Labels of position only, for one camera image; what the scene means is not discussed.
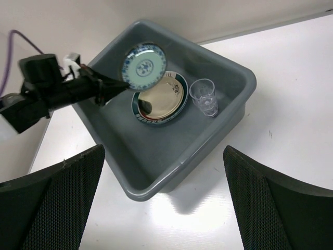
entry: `plastic tub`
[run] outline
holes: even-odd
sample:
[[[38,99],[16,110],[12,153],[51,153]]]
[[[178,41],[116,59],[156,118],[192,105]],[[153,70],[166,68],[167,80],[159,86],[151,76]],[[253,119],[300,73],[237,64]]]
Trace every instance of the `plastic tub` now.
[[[103,143],[107,163],[126,195],[135,201],[170,192],[180,184],[243,118],[245,102],[257,85],[251,70],[147,20],[130,25],[89,66],[119,78],[124,54],[147,41],[163,48],[167,70],[180,73],[189,85],[200,78],[211,79],[219,113],[207,118],[189,98],[175,119],[153,127],[132,114],[130,91],[103,108],[90,100],[73,105],[95,142]]]

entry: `dish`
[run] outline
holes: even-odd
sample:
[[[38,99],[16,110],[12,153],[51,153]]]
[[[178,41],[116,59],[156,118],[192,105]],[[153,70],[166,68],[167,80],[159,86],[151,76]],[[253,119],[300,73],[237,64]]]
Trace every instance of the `dish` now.
[[[172,120],[173,118],[175,118],[177,115],[179,115],[179,113],[185,107],[187,99],[188,99],[188,85],[187,85],[185,78],[181,74],[174,72],[174,71],[166,71],[164,74],[164,77],[174,78],[182,85],[184,94],[183,94],[183,98],[181,100],[180,105],[176,108],[176,110],[174,110],[167,117],[160,118],[160,119],[150,119],[144,113],[140,112],[140,109],[138,106],[138,102],[139,102],[138,97],[139,97],[140,93],[135,93],[132,98],[132,112],[133,112],[134,116],[136,117],[136,119],[138,119],[140,122],[149,124],[149,125],[154,125],[154,126],[164,124],[164,123]]]
[[[156,44],[143,43],[132,48],[121,66],[121,77],[135,91],[155,86],[167,68],[164,51]]]
[[[140,103],[139,108],[149,119],[162,119],[179,107],[183,96],[184,89],[180,82],[173,77],[163,77],[153,88],[139,93],[139,102],[143,106],[150,105],[150,109],[142,109]]]

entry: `blue and white plate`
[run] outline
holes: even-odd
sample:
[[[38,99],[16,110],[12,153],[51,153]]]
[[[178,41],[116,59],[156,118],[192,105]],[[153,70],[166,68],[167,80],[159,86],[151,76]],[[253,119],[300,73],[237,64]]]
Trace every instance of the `blue and white plate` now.
[[[156,44],[138,44],[127,54],[121,68],[124,82],[135,91],[144,91],[157,84],[167,68],[164,51]]]
[[[188,93],[188,85],[187,85],[185,78],[182,75],[180,75],[174,71],[166,71],[165,74],[163,75],[163,77],[172,77],[172,78],[176,79],[179,83],[181,83],[181,85],[184,89],[184,95],[183,95],[181,104],[172,114],[170,114],[167,117],[164,117],[164,118],[158,119],[158,120],[149,119],[140,112],[139,105],[138,105],[140,93],[135,93],[132,98],[132,112],[135,115],[136,119],[138,119],[142,123],[149,124],[149,125],[164,124],[164,123],[172,120],[173,118],[175,118],[183,110],[183,108],[186,105],[189,93]]]

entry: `cable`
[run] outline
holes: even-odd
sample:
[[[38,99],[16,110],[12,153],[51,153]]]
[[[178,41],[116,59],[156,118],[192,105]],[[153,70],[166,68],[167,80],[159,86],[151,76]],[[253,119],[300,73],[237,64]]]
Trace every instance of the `cable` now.
[[[10,30],[8,35],[8,49],[7,49],[7,61],[6,66],[4,70],[4,75],[2,77],[1,85],[0,85],[0,96],[2,96],[10,74],[10,68],[11,68],[11,61],[12,61],[12,53],[13,53],[13,44],[14,44],[14,34],[19,35],[22,37],[27,43],[29,43],[35,50],[37,50],[40,54],[44,54],[33,42],[30,41],[29,38],[27,38],[25,35],[23,35],[18,30]]]

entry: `glass cup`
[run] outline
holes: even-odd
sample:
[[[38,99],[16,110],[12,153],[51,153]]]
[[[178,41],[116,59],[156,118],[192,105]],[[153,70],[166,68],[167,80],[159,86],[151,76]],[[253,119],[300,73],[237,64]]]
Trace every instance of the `glass cup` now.
[[[209,79],[199,79],[192,83],[189,94],[193,103],[207,117],[214,117],[217,114],[217,100],[215,96],[215,85]]]

